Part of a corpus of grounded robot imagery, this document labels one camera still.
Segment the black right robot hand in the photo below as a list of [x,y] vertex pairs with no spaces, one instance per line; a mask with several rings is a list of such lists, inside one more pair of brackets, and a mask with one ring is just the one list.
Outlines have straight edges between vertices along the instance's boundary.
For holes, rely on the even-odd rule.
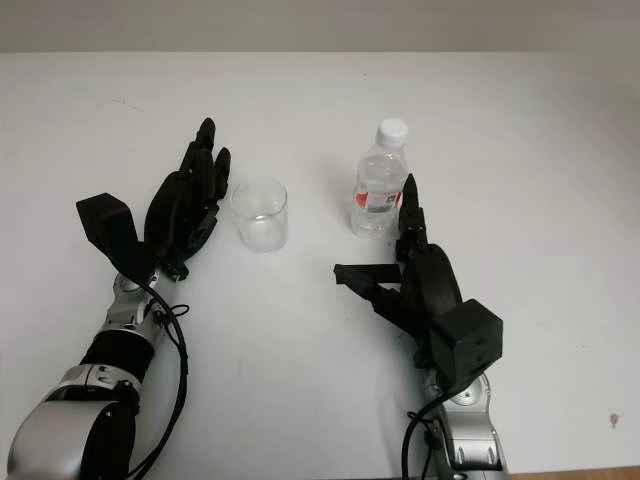
[[418,367],[441,368],[451,348],[436,344],[442,332],[436,318],[456,308],[461,293],[445,252],[428,241],[413,175],[405,180],[398,220],[394,263],[337,264],[333,273],[337,284],[416,341]]

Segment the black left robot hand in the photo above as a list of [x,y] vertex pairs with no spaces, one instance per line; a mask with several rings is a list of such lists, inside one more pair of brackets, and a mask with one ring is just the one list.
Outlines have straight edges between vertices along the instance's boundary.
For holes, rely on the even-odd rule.
[[144,223],[144,243],[159,268],[184,280],[187,260],[207,242],[217,224],[219,202],[226,196],[231,153],[214,151],[216,125],[207,117],[176,171],[161,184]]

